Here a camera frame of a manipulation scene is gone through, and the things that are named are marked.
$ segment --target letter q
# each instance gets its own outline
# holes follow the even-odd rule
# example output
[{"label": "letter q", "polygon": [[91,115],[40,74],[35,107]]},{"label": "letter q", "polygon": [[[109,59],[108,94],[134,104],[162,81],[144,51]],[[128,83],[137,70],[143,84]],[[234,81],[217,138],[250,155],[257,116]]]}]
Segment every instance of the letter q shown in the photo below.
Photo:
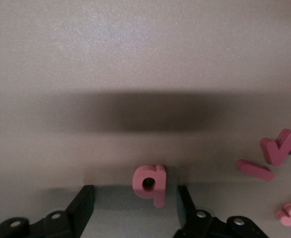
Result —
[{"label": "letter q", "polygon": [[132,187],[141,198],[153,198],[154,206],[165,206],[166,172],[162,165],[138,167],[133,175]]}]

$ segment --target screw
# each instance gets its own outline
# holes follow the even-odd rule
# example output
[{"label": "screw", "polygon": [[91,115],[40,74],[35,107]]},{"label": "screw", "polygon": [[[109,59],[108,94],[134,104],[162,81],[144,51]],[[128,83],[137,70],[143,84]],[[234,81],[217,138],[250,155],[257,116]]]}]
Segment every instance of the screw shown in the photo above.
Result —
[{"label": "screw", "polygon": [[238,226],[243,226],[244,225],[244,221],[241,220],[240,218],[235,218],[235,220],[233,221],[236,225]]},{"label": "screw", "polygon": [[196,213],[197,217],[199,218],[205,218],[206,217],[206,213],[204,213],[203,211],[199,211]]}]

